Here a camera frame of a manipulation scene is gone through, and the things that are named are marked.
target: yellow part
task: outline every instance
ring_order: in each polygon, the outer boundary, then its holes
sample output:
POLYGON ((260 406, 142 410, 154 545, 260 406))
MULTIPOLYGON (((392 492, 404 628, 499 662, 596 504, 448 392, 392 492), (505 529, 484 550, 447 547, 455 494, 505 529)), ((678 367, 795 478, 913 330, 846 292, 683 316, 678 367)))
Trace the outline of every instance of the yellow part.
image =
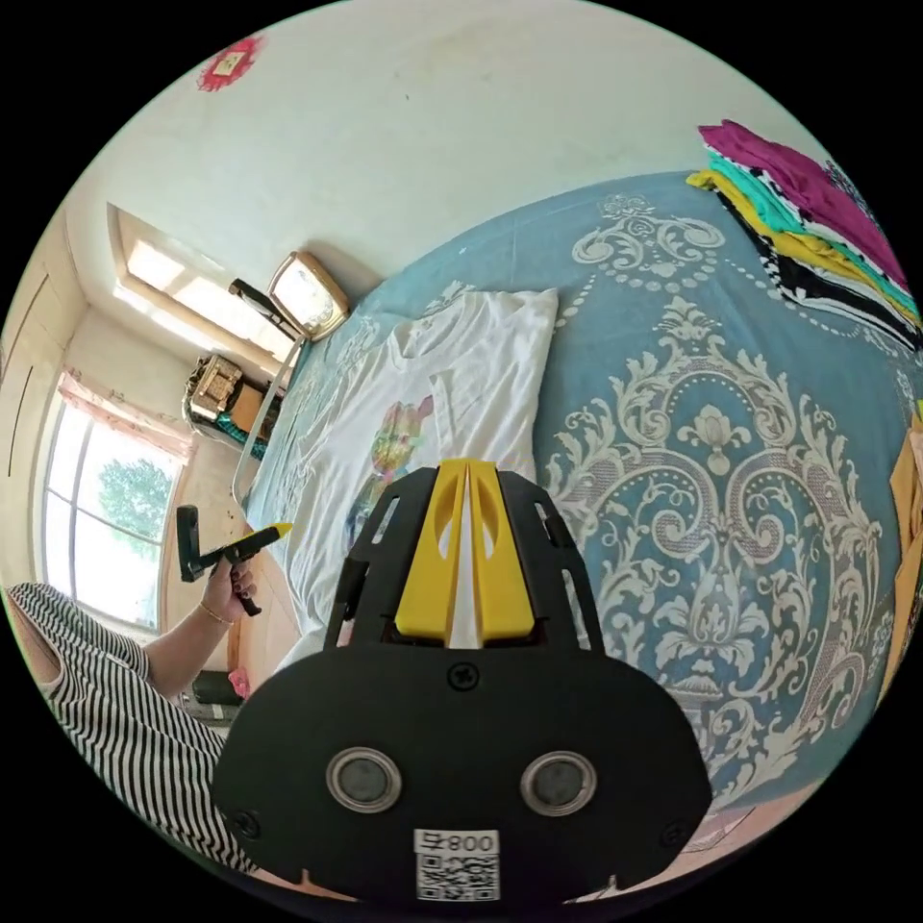
MULTIPOLYGON (((265 526, 262 529, 256 529, 254 532, 251 532, 249 535, 244 536, 243 538, 238 538, 235 541, 229 542, 225 545, 226 548, 231 548, 234 545, 239 545, 242 541, 246 541, 248 538, 253 536, 258 536, 263 532, 268 532, 270 529, 276 530, 276 537, 272 541, 278 541, 280 538, 284 538, 291 532, 291 523, 290 522, 274 522, 271 526, 265 526)), ((268 541, 266 545, 271 545, 272 541, 268 541)))
POLYGON ((496 469, 484 461, 458 459, 439 467, 433 496, 413 555, 395 625, 404 637, 448 646, 459 582, 465 485, 471 509, 472 574, 478 639, 527 637, 535 626, 529 593, 496 469), (451 523, 445 557, 439 540, 451 523), (493 550, 486 553, 485 528, 493 550))
POLYGON ((465 461, 444 461, 439 467, 411 572, 394 619, 404 637, 441 641, 448 646, 452 636, 466 475, 465 461), (452 529, 444 558, 439 551, 439 540, 449 523, 452 529))
POLYGON ((686 182, 696 188, 717 189, 719 192, 723 192, 743 220, 761 237, 767 237, 772 242, 773 249, 784 257, 791 257, 793 260, 806 262, 811 266, 819 266, 821 269, 827 269, 838 276, 845 276, 854 282, 872 286, 879 291, 891 307, 911 323, 919 326, 919 318, 909 311, 906 305, 902 305, 896 298, 892 298, 886 291, 883 291, 872 274, 860 269, 852 260, 841 254, 826 240, 811 234, 773 231, 767 224, 764 224, 753 203, 723 173, 719 173, 717 170, 699 170, 698 173, 693 173, 691 176, 686 177, 686 182))
POLYGON ((485 644, 488 641, 528 637, 536 621, 496 468, 485 461, 470 461, 468 487, 474 608, 480 641, 485 644), (485 528, 493 544, 489 558, 484 541, 485 528))

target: folded clothes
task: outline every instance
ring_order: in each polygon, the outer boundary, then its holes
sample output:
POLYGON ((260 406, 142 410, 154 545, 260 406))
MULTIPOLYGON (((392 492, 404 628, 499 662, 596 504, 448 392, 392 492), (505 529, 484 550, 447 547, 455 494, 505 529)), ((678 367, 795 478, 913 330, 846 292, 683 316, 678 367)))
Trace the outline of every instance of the folded clothes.
MULTIPOLYGON (((820 266, 836 275, 845 276, 854 282, 876 287, 875 280, 861 270, 855 263, 847 260, 826 240, 810 235, 797 235, 788 232, 773 231, 760 219, 753 203, 723 173, 717 170, 700 170, 686 178, 691 186, 723 192, 734 205, 735 210, 761 237, 770 241, 772 248, 786 257, 792 257, 809 266, 820 266)), ((898 312, 904 312, 904 306, 887 292, 882 292, 887 302, 898 312)))
POLYGON ((706 144, 745 167, 759 167, 803 212, 805 220, 836 232, 879 266, 888 279, 909 291, 907 278, 885 237, 853 198, 835 186, 824 168, 810 157, 768 141, 730 119, 703 125, 706 144))
POLYGON ((923 437, 923 423, 914 415, 904 447, 891 473, 891 494, 897 510, 901 565, 894 578, 894 628, 879 702, 907 653, 921 609, 920 571, 923 564, 923 480, 913 445, 923 437))
POLYGON ((920 484, 923 484, 923 433, 911 433, 910 441, 916 473, 920 476, 920 484))
POLYGON ((824 161, 824 173, 827 175, 827 179, 829 179, 837 189, 842 189, 843 192, 859 206, 862 214, 878 228, 879 232, 884 234, 885 229, 878 223, 878 218, 875 217, 872 210, 868 207, 868 203, 862 197, 862 193, 856 189, 856 185, 839 166, 833 161, 824 161))
POLYGON ((913 299, 909 294, 893 284, 885 273, 867 260, 863 254, 857 254, 851 247, 839 239, 831 239, 836 235, 824 236, 811 230, 811 225, 802 222, 798 209, 789 202, 784 192, 775 182, 758 167, 746 169, 707 148, 711 169, 726 176, 750 200, 760 219, 765 224, 780 234, 794 234, 801 237, 820 237, 826 240, 839 254, 851 262, 857 269, 874 281, 876 287, 884 294, 889 295, 894 301, 902 305, 907 316, 914 322, 919 322, 920 315, 913 299))
POLYGON ((865 324, 894 337, 908 349, 923 348, 923 332, 892 308, 874 289, 865 287, 865 291, 872 295, 869 297, 869 294, 856 291, 861 287, 858 283, 851 283, 826 269, 808 266, 777 253, 772 249, 770 241, 753 230, 723 193, 718 192, 717 195, 721 204, 752 240, 766 275, 789 301, 812 311, 838 314, 865 324))

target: blue bedspread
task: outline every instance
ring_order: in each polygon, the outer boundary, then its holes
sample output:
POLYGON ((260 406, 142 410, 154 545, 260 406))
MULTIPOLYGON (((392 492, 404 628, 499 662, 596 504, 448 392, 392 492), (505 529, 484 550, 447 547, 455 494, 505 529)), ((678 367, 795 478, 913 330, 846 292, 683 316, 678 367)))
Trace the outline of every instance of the blue bedspread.
POLYGON ((825 778, 874 710, 899 563, 888 478, 923 362, 781 300, 686 175, 505 214, 371 292, 299 362, 247 515, 287 519, 304 489, 293 441, 396 323, 463 287, 556 287, 542 485, 585 555, 609 651, 682 704, 718 810, 825 778))

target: label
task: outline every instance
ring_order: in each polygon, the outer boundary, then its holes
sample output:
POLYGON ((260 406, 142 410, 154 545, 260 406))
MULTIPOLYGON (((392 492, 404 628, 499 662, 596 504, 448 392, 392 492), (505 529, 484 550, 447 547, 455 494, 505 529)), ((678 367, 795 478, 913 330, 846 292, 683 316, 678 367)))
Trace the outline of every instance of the label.
POLYGON ((262 36, 251 36, 215 55, 199 74, 199 89, 214 93, 239 80, 253 66, 263 43, 262 36))
POLYGON ((414 830, 421 901, 499 901, 500 835, 495 830, 414 830))

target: bracelet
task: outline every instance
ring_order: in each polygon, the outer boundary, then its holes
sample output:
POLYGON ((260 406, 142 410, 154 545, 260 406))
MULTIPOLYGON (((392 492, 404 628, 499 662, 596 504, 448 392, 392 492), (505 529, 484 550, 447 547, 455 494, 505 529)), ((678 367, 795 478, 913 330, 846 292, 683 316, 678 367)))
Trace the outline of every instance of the bracelet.
POLYGON ((199 603, 199 609, 201 609, 204 612, 207 612, 216 622, 220 622, 222 625, 233 625, 234 624, 234 622, 229 621, 227 618, 222 618, 220 615, 216 615, 214 612, 212 612, 211 609, 209 609, 208 606, 205 605, 205 603, 199 603))

